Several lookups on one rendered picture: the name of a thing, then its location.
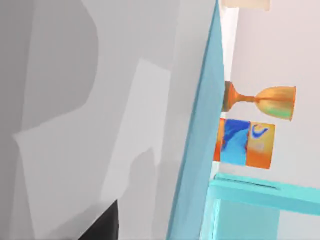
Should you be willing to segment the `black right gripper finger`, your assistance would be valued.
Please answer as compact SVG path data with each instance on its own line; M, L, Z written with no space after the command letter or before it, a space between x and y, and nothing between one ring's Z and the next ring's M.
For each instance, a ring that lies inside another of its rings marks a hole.
M78 240L118 240L119 210L116 199Z

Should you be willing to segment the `light blue rack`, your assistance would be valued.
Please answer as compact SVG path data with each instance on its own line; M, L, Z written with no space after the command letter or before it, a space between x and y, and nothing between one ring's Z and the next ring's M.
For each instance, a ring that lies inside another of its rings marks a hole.
M320 240L320 189L212 173L225 82L216 4L165 240Z

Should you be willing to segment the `gold trophy cup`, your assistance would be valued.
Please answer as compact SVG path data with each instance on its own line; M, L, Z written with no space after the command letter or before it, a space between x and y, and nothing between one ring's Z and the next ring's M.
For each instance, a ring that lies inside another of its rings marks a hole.
M264 114L291 121L295 109L295 86L272 86L260 91L257 95L243 95L237 92L231 81L225 81L221 111L228 112L239 102L253 103Z

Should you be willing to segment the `pale wooden furniture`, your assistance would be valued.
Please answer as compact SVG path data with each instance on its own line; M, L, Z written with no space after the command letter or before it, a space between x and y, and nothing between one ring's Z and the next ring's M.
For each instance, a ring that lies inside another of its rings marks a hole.
M227 8L246 8L270 10L271 0L221 0L224 7Z

